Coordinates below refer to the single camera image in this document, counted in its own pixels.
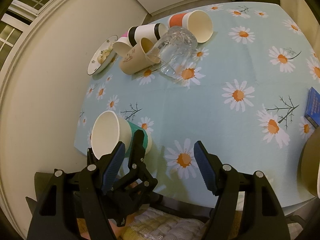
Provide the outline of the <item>teal white paper cup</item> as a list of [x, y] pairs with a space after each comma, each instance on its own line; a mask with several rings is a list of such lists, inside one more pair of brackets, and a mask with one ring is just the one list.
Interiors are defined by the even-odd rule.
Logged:
[[143, 147], [149, 153], [152, 147], [151, 134], [145, 129], [120, 118], [113, 111], [101, 113], [92, 129], [91, 146], [93, 154], [97, 159], [103, 155], [111, 154], [118, 142], [125, 145], [125, 157], [130, 156], [133, 135], [137, 130], [144, 133]]

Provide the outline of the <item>beige paper cup with drawing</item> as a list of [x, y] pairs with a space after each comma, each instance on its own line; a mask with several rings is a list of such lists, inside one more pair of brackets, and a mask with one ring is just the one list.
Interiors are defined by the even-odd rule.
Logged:
[[127, 55], [120, 61], [119, 67], [126, 75], [132, 75], [149, 66], [160, 63], [156, 56], [148, 57], [147, 53], [153, 48], [154, 43], [143, 37]]

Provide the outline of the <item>pink white paper cup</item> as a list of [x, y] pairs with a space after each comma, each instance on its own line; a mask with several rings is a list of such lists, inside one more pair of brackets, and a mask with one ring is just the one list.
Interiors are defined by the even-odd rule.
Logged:
[[132, 45], [129, 42], [128, 32], [124, 33], [120, 38], [113, 44], [114, 51], [121, 57], [125, 57], [131, 50]]

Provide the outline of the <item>white black striped paper cup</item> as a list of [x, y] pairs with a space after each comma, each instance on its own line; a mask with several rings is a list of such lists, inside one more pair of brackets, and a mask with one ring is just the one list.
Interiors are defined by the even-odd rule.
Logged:
[[130, 45], [134, 47], [142, 38], [148, 38], [156, 43], [167, 31], [168, 28], [163, 23], [133, 26], [129, 29], [127, 38]]

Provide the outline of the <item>orange white paper cup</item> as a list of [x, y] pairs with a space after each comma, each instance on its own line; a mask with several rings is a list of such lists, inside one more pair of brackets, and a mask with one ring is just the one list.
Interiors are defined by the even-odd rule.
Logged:
[[213, 35], [213, 23], [209, 15], [202, 10], [194, 10], [170, 16], [169, 27], [180, 26], [188, 29], [198, 43], [207, 42]]

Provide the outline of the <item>quilted seat cushion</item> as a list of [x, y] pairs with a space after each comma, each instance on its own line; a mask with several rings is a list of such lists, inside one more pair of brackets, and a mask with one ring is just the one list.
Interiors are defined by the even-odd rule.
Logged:
[[196, 219], [180, 218], [153, 209], [139, 210], [127, 217], [123, 227], [109, 220], [117, 239], [201, 239], [207, 224]]

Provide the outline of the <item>olive round object at edge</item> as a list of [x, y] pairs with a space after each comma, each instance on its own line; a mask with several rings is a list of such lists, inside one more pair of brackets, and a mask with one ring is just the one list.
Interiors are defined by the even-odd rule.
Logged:
[[302, 185], [319, 198], [319, 127], [306, 141], [300, 156], [299, 175]]

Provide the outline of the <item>white floral plate with food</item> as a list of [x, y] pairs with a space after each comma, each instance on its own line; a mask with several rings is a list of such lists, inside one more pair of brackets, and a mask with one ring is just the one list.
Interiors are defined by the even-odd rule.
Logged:
[[104, 70], [112, 59], [116, 56], [116, 51], [113, 48], [113, 44], [117, 41], [117, 35], [110, 36], [107, 40], [97, 49], [93, 57], [91, 58], [87, 74], [92, 76], [100, 73]]

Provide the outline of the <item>light blue daisy tablecloth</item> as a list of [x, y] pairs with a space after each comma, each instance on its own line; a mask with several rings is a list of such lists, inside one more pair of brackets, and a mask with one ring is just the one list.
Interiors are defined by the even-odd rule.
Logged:
[[313, 133], [304, 118], [308, 91], [319, 89], [312, 46], [279, 5], [234, 2], [202, 9], [212, 19], [213, 36], [176, 80], [156, 67], [128, 76], [115, 62], [90, 81], [75, 148], [85, 153], [96, 118], [114, 111], [151, 134], [145, 163], [164, 196], [215, 205], [193, 155], [200, 140], [239, 172], [263, 171], [283, 207], [311, 199], [297, 170]]

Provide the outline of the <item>blue box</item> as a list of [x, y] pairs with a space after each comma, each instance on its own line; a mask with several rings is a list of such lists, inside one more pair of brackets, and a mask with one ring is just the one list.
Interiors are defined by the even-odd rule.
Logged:
[[304, 117], [314, 128], [320, 125], [320, 94], [313, 87], [309, 89]]

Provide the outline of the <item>window frame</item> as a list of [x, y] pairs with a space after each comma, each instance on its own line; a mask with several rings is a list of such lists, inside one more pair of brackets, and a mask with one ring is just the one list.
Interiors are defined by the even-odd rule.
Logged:
[[12, 48], [37, 17], [43, 3], [37, 0], [13, 0], [1, 18], [1, 68]]

